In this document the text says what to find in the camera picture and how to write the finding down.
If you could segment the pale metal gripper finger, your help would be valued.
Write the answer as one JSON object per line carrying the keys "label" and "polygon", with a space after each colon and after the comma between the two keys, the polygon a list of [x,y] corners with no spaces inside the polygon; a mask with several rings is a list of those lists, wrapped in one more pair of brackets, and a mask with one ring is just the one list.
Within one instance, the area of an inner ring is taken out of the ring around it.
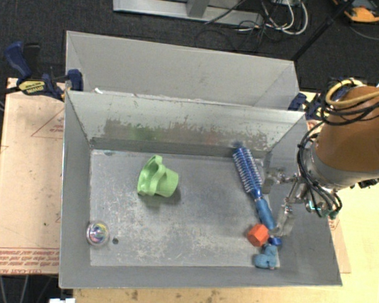
{"label": "pale metal gripper finger", "polygon": [[286,235],[290,207],[282,205],[276,219],[275,227],[271,231],[272,236],[282,237]]}
{"label": "pale metal gripper finger", "polygon": [[284,223],[282,225],[282,231],[280,232],[281,236],[289,236],[293,230],[294,224],[295,224],[295,215],[292,213],[287,213],[284,215]]}

